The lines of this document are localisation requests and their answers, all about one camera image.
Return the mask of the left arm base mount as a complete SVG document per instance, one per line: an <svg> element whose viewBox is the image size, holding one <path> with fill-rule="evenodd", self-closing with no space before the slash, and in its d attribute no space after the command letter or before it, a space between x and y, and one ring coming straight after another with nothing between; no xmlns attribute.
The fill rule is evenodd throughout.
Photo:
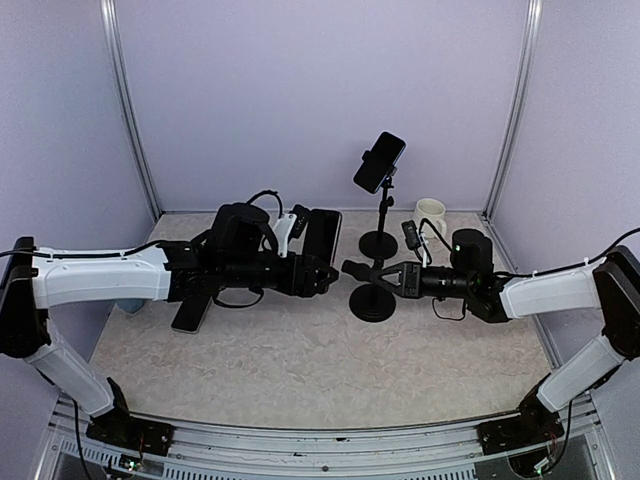
<svg viewBox="0 0 640 480"><path fill-rule="evenodd" d="M92 421L86 436L105 444L166 457L172 444L174 427L168 423L138 417Z"/></svg>

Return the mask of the short black phone stand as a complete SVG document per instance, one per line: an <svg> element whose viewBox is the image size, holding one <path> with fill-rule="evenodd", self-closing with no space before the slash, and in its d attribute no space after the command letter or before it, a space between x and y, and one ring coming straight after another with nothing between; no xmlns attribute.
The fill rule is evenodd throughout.
<svg viewBox="0 0 640 480"><path fill-rule="evenodd" d="M382 268L384 260L376 258L374 268ZM380 323L389 319L395 312L396 300L392 294L379 290L374 285L364 282L349 297L349 308L360 320L368 323Z"/></svg>

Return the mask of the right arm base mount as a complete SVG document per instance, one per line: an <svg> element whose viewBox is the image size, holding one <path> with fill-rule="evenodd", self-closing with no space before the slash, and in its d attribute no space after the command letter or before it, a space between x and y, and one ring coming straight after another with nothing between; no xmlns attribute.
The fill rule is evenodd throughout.
<svg viewBox="0 0 640 480"><path fill-rule="evenodd" d="M525 409L513 417L483 422L477 432L484 455L529 447L565 434L559 414L546 409Z"/></svg>

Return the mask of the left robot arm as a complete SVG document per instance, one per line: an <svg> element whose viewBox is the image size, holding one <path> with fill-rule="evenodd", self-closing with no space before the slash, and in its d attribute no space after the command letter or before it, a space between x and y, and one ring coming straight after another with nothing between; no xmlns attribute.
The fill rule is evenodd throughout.
<svg viewBox="0 0 640 480"><path fill-rule="evenodd" d="M222 205L211 227L188 241L130 250L56 250L19 238L1 281L1 352L32 365L121 445L140 434L117 383L96 373L61 336L48 311L59 305L140 299L176 303L173 328L198 329L229 289L258 296L326 293L342 215L297 205L275 221L253 199Z"/></svg>

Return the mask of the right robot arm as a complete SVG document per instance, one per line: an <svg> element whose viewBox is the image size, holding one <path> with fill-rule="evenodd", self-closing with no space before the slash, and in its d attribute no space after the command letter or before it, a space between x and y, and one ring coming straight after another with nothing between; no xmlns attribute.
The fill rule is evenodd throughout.
<svg viewBox="0 0 640 480"><path fill-rule="evenodd" d="M548 411L561 410L639 356L639 261L620 243L577 264L511 274L495 271L492 241L481 231L466 228L452 234L447 267L404 261L375 270L346 260L342 270L395 297L460 299L473 316L487 323L557 311L600 310L601 333L535 387L539 405L513 419L512 436L523 444L535 442L549 429Z"/></svg>

